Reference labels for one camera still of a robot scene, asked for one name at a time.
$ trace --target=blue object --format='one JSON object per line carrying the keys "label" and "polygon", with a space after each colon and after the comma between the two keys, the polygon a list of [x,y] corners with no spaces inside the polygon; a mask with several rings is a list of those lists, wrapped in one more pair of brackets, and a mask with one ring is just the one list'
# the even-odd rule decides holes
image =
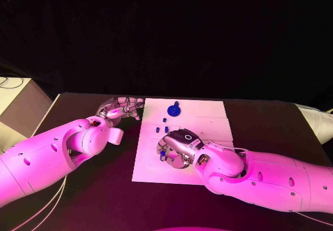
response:
{"label": "blue object", "polygon": [[178,116],[178,114],[180,114],[180,108],[178,108],[178,102],[177,101],[174,102],[174,105],[171,105],[167,108],[167,114],[170,116]]}
{"label": "blue object", "polygon": [[164,152],[164,151],[159,152],[159,161],[164,161],[164,160],[161,159],[162,156],[165,156],[165,152]]}

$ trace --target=table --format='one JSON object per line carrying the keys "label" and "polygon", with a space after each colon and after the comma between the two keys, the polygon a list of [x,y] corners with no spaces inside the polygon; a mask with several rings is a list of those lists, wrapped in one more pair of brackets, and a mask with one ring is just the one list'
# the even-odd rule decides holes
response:
{"label": "table", "polygon": [[[21,83],[20,78],[8,77],[1,87]],[[7,150],[28,138],[51,105],[51,100],[30,78],[12,89],[0,88],[0,149]]]}
{"label": "table", "polygon": [[[35,134],[93,115],[109,97],[60,94]],[[312,164],[331,166],[292,103],[223,100],[223,105],[234,147],[278,153]],[[151,231],[178,226],[233,231],[330,230],[330,226],[295,213],[278,212],[233,197],[214,195],[204,186],[131,182],[139,121],[123,119],[116,127],[123,130],[121,145],[108,144],[102,153],[69,174],[60,202],[38,230]],[[60,183],[0,209],[0,230],[15,227],[35,213]],[[308,214],[333,223],[331,214]],[[30,230],[43,215],[21,230]]]}

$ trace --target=black curtain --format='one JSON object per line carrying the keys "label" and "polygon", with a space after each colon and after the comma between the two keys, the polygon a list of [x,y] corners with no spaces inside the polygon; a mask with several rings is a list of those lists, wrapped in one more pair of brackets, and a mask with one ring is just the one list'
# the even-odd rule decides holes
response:
{"label": "black curtain", "polygon": [[0,66],[64,91],[333,106],[328,6],[0,2]]}

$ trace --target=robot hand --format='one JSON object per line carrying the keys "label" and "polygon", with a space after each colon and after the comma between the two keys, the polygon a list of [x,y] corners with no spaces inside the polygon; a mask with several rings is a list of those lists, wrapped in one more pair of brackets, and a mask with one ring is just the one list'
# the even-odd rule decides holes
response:
{"label": "robot hand", "polygon": [[[177,156],[167,153],[171,148]],[[187,129],[168,132],[157,144],[159,160],[174,168],[193,164],[204,187],[265,208],[333,213],[333,168],[272,153],[203,144]]]}
{"label": "robot hand", "polygon": [[123,132],[113,126],[123,117],[138,120],[142,106],[142,99],[110,98],[95,116],[40,133],[0,155],[0,207],[60,180],[108,142],[119,144]]}

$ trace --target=white cable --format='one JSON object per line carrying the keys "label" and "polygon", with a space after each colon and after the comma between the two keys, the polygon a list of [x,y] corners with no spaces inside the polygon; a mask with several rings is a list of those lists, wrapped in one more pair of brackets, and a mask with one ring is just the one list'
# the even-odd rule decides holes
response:
{"label": "white cable", "polygon": [[327,222],[324,222],[324,221],[321,221],[321,220],[317,220],[317,219],[314,219],[314,218],[308,217],[306,215],[304,215],[304,214],[301,214],[301,213],[298,213],[298,212],[295,212],[295,213],[296,213],[296,214],[299,214],[301,216],[304,216],[304,217],[306,217],[306,218],[312,219],[314,221],[318,221],[318,222],[321,222],[321,223],[324,223],[324,224],[327,224],[327,225],[333,226],[333,224],[330,224],[330,223],[327,223]]}
{"label": "white cable", "polygon": [[47,204],[44,205],[44,207],[34,213],[34,215],[15,227],[15,228],[12,228],[10,231],[14,231],[14,230],[17,230],[37,215],[38,215],[38,213],[46,209],[46,207],[48,206],[48,204],[51,203],[51,201],[53,201],[53,199],[56,198],[56,196],[57,196],[57,194],[60,193],[61,194],[61,191],[63,191],[63,188],[64,188],[64,184],[66,184],[66,177],[67,176],[64,176],[64,179],[63,179],[63,182],[61,182],[61,185],[60,185],[60,187],[59,187],[59,190],[57,190],[57,192],[56,192],[56,194],[53,195],[53,197],[51,197],[51,199],[50,199],[50,201],[47,202]]}
{"label": "white cable", "polygon": [[[46,218],[48,217],[48,215],[50,215],[50,213],[51,213],[53,209],[56,208],[57,202],[59,202],[59,200],[60,200],[61,192],[63,192],[63,189],[64,189],[64,184],[63,184],[63,186],[61,186],[60,195],[59,195],[59,197],[57,197],[57,200],[56,200],[54,206],[53,206],[53,208],[51,208],[51,210],[50,210],[50,212],[48,212],[47,216],[44,217],[43,221],[46,220]],[[31,231],[34,231],[34,229],[40,226],[40,224],[43,223],[43,221],[41,221],[41,222],[35,225],[35,227],[33,228],[33,230],[31,230]]]}

